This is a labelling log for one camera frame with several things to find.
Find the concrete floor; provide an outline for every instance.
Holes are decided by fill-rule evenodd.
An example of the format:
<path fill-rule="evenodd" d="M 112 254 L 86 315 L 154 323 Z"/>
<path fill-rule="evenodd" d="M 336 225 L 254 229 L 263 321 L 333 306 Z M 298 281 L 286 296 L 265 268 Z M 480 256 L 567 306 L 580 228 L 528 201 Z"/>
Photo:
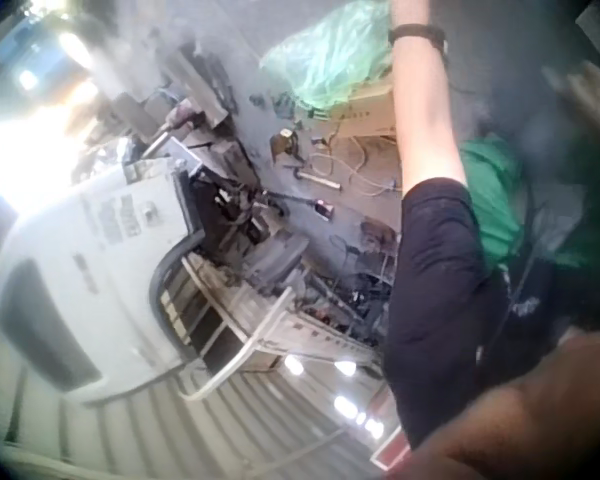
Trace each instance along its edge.
<path fill-rule="evenodd" d="M 400 228 L 400 194 L 388 192 L 370 198 L 367 190 L 347 184 L 347 174 L 336 168 L 334 179 L 344 185 L 341 194 L 323 187 L 295 181 L 288 170 L 273 168 L 269 138 L 289 121 L 279 120 L 271 109 L 259 109 L 248 98 L 252 94 L 279 92 L 281 87 L 258 67 L 259 60 L 289 35 L 319 21 L 342 0 L 118 0 L 120 36 L 133 52 L 135 78 L 155 78 L 154 63 L 142 42 L 153 29 L 159 30 L 171 47 L 195 41 L 204 55 L 216 56 L 226 69 L 237 112 L 233 113 L 237 134 L 270 190 L 323 198 L 336 206 L 329 225 L 319 221 L 307 207 L 289 205 L 291 228 L 308 234 L 316 264 L 336 271 L 344 253 L 329 242 L 339 235 L 359 245 L 359 225 L 364 216 Z M 529 140 L 526 125 L 537 112 L 555 103 L 540 73 L 543 66 L 558 72 L 573 70 L 584 59 L 600 63 L 592 45 L 571 20 L 540 9 L 533 0 L 472 0 L 445 2 L 436 9 L 435 23 L 441 25 L 450 43 L 449 77 L 452 113 L 458 142 L 471 138 L 476 122 L 485 116 L 495 131 L 510 140 L 521 156 L 544 158 L 559 152 L 560 130 L 555 116 L 535 122 L 534 132 L 545 129 L 542 141 Z M 399 180 L 400 167 L 394 146 L 379 140 L 363 140 L 369 154 L 364 173 L 381 184 Z M 302 154 L 307 156 L 309 150 Z M 359 151 L 350 141 L 336 144 L 334 154 L 355 165 Z"/>

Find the person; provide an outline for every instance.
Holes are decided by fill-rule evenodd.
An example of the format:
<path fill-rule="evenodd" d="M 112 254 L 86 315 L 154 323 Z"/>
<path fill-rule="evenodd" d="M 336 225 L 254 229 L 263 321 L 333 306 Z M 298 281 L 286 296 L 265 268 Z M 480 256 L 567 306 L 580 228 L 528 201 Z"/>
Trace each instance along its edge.
<path fill-rule="evenodd" d="M 419 27 L 430 8 L 392 0 L 404 199 L 384 370 L 413 449 L 400 478 L 575 474 L 600 455 L 600 333 L 499 386 L 508 379 L 485 375 L 501 305 L 453 136 L 440 32 Z"/>

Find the wire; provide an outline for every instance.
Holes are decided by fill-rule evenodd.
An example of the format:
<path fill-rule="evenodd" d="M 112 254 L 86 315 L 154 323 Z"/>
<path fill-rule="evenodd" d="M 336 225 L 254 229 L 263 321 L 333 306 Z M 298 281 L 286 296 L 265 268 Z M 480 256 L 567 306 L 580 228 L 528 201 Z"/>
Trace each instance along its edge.
<path fill-rule="evenodd" d="M 380 183 L 374 182 L 373 180 L 369 180 L 367 177 L 360 174 L 360 170 L 362 170 L 364 168 L 364 166 L 367 164 L 369 157 L 367 155 L 366 150 L 362 147 L 362 145 L 360 145 L 360 142 L 358 141 L 358 139 L 356 137 L 351 137 L 351 141 L 356 145 L 356 147 L 358 147 L 358 149 L 360 150 L 360 154 L 361 154 L 360 162 L 358 162 L 358 165 L 356 165 L 355 167 L 352 167 L 347 162 L 345 162 L 341 158 L 338 158 L 334 155 L 314 152 L 311 155 L 309 155 L 310 168 L 314 172 L 316 172 L 318 175 L 321 175 L 323 177 L 330 177 L 331 175 L 333 175 L 334 160 L 335 160 L 335 161 L 339 162 L 340 164 L 342 164 L 347 170 L 349 170 L 350 173 L 349 173 L 349 178 L 347 181 L 348 181 L 349 185 L 351 185 L 352 187 L 354 187 L 353 178 L 358 177 L 360 180 L 362 180 L 367 185 L 371 185 L 373 187 L 378 188 L 378 190 L 375 192 L 363 192 L 356 188 L 355 190 L 358 194 L 363 195 L 365 197 L 377 197 L 379 195 L 382 195 L 385 192 L 390 192 L 390 191 L 391 192 L 399 192 L 400 189 L 398 189 L 396 187 L 382 185 Z M 326 159 L 330 160 L 329 167 L 326 170 L 318 169 L 315 165 L 315 162 L 311 161 L 313 158 L 326 158 Z"/>

